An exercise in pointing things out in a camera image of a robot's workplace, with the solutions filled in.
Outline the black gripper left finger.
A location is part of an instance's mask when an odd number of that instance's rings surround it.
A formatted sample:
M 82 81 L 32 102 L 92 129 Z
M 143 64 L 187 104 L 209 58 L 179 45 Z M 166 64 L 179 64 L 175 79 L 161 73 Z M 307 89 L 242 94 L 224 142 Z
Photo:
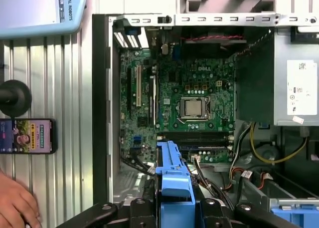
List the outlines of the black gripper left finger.
M 118 207 L 96 204 L 61 224 L 61 228 L 156 228 L 153 203 L 137 198 Z

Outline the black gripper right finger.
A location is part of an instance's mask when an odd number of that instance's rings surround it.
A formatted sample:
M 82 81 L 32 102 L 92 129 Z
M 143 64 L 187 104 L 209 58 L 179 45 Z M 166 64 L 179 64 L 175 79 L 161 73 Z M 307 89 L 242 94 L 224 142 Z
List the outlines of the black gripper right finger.
M 218 199 L 203 199 L 199 205 L 200 228 L 296 228 L 297 225 L 252 203 L 244 202 L 234 210 Z

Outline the person's hand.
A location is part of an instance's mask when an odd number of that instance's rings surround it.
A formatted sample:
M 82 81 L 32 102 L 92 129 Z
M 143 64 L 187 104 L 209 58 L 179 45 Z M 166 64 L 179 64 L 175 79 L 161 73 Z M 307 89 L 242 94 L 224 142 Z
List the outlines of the person's hand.
M 35 197 L 23 185 L 0 173 L 0 226 L 2 228 L 41 227 Z

